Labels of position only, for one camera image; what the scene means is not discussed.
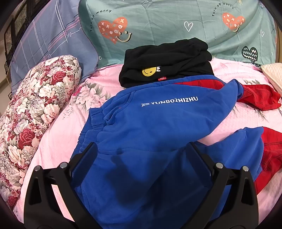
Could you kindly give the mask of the blue and red pants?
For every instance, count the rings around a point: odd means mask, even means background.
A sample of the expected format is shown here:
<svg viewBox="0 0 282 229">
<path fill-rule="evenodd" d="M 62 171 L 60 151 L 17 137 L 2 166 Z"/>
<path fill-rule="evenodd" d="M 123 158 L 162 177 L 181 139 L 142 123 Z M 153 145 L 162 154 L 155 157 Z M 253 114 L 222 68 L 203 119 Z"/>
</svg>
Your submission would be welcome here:
<svg viewBox="0 0 282 229">
<path fill-rule="evenodd" d="M 211 185 L 189 156 L 190 142 L 227 168 L 247 166 L 260 192 L 281 169 L 281 133 L 243 127 L 210 146 L 210 135 L 237 102 L 261 111 L 280 107 L 265 84 L 224 83 L 211 75 L 135 86 L 89 111 L 74 154 L 95 143 L 80 184 L 81 202 L 102 228 L 180 228 Z"/>
</svg>

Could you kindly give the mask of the floral bolster pillow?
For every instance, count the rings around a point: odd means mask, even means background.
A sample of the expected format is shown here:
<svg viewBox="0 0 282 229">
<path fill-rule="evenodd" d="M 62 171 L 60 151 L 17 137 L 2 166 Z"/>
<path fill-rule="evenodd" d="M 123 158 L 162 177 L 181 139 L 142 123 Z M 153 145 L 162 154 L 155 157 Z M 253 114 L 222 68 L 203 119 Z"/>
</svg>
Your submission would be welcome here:
<svg viewBox="0 0 282 229">
<path fill-rule="evenodd" d="M 26 74 L 1 116 L 1 197 L 13 209 L 47 128 L 59 115 L 81 78 L 77 58 L 62 55 Z"/>
</svg>

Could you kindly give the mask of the pink floral bedsheet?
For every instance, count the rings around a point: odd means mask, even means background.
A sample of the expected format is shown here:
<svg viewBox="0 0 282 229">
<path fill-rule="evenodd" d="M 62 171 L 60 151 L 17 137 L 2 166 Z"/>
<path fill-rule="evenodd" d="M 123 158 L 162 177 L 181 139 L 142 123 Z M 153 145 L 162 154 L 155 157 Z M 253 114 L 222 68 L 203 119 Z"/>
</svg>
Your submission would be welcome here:
<svg viewBox="0 0 282 229">
<path fill-rule="evenodd" d="M 224 82 L 232 79 L 241 84 L 266 84 L 272 86 L 261 67 L 239 61 L 214 58 L 211 61 L 214 75 Z M 26 172 L 21 195 L 13 209 L 19 221 L 23 221 L 24 201 L 32 171 L 35 166 L 55 168 L 68 161 L 77 145 L 78 137 L 88 118 L 88 111 L 102 106 L 103 102 L 120 90 L 119 73 L 121 65 L 105 67 L 87 78 L 71 96 L 70 102 L 46 130 L 39 147 Z M 201 142 L 211 145 L 223 140 L 238 129 L 264 126 L 281 131 L 281 109 L 261 112 L 242 103 L 236 104 L 228 117 Z"/>
</svg>

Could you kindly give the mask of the cream quilted blanket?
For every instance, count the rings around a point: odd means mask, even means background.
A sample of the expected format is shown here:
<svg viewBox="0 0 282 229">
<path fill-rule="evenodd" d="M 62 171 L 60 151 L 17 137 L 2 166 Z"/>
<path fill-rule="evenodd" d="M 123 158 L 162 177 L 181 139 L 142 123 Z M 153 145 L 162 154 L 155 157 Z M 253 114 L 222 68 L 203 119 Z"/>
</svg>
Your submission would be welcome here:
<svg viewBox="0 0 282 229">
<path fill-rule="evenodd" d="M 261 69 L 274 89 L 282 96 L 282 63 L 262 65 Z"/>
</svg>

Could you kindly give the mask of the folded black garment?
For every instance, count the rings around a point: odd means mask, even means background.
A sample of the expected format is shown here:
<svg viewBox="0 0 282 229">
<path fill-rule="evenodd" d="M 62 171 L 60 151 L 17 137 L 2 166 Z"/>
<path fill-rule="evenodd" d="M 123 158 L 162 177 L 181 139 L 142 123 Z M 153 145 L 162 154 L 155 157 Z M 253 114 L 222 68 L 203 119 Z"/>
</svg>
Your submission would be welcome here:
<svg viewBox="0 0 282 229">
<path fill-rule="evenodd" d="M 130 88 L 187 76 L 214 75 L 211 60 L 207 43 L 198 38 L 140 46 L 126 50 L 119 83 Z"/>
</svg>

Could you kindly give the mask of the blue plaid pillow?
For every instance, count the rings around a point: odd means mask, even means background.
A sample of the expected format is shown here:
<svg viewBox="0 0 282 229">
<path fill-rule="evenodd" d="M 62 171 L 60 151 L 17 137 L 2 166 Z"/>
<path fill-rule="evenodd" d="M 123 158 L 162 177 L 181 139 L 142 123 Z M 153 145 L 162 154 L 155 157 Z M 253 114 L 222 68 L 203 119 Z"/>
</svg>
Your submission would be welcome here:
<svg viewBox="0 0 282 229">
<path fill-rule="evenodd" d="M 42 61 L 61 55 L 78 59 L 84 81 L 97 69 L 98 54 L 82 30 L 78 1 L 50 1 L 31 21 L 11 60 L 11 92 L 27 72 Z"/>
</svg>

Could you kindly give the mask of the teal heart-print pillow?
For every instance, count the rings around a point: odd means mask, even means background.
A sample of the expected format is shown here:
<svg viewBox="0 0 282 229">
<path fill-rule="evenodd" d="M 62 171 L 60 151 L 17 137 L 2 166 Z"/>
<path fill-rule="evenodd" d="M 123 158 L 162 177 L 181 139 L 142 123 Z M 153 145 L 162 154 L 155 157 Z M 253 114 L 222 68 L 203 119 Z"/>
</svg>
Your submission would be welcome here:
<svg viewBox="0 0 282 229">
<path fill-rule="evenodd" d="M 100 68 L 125 51 L 198 38 L 213 57 L 264 65 L 276 60 L 276 26 L 260 1 L 80 1 L 80 23 Z"/>
</svg>

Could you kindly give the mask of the framed pictures on wall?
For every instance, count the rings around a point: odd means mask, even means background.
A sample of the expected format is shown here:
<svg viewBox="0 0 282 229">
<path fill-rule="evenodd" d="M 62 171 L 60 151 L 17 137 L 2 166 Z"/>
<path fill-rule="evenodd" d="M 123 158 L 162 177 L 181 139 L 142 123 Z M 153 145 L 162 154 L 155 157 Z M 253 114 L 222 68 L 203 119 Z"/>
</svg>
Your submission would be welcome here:
<svg viewBox="0 0 282 229">
<path fill-rule="evenodd" d="M 7 66 L 10 65 L 13 54 L 27 30 L 31 21 L 50 1 L 21 1 L 4 32 L 4 50 Z"/>
</svg>

